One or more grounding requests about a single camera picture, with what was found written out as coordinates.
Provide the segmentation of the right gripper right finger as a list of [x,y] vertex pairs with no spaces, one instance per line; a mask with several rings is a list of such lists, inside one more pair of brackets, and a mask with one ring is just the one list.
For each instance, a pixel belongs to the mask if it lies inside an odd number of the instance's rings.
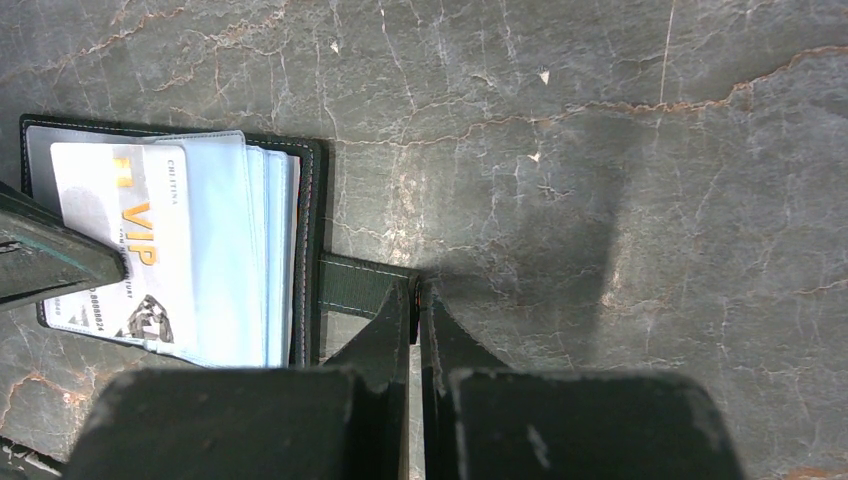
[[450,313],[419,301],[430,479],[740,479],[707,391],[669,371],[505,365]]

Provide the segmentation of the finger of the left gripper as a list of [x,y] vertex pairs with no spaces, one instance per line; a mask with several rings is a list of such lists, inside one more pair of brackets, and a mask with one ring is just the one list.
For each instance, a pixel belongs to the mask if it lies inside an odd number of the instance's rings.
[[66,227],[24,193],[1,185],[1,309],[117,283],[120,253]]

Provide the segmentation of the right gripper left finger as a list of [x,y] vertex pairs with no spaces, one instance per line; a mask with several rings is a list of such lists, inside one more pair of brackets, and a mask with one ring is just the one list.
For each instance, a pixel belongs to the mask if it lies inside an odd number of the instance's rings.
[[404,479],[411,306],[407,284],[392,284],[375,318],[317,367],[121,374],[62,475]]

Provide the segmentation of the black card holder wallet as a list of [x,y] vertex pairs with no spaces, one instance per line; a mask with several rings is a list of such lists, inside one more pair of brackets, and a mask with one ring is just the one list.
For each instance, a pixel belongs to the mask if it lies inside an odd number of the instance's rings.
[[323,310],[375,318],[390,286],[404,282],[414,339],[417,275],[325,250],[324,142],[44,115],[22,116],[20,135],[24,194],[70,229],[60,208],[53,143],[176,145],[186,155],[193,341],[153,348],[51,327],[44,306],[60,296],[36,303],[42,326],[205,367],[310,366],[317,361]]

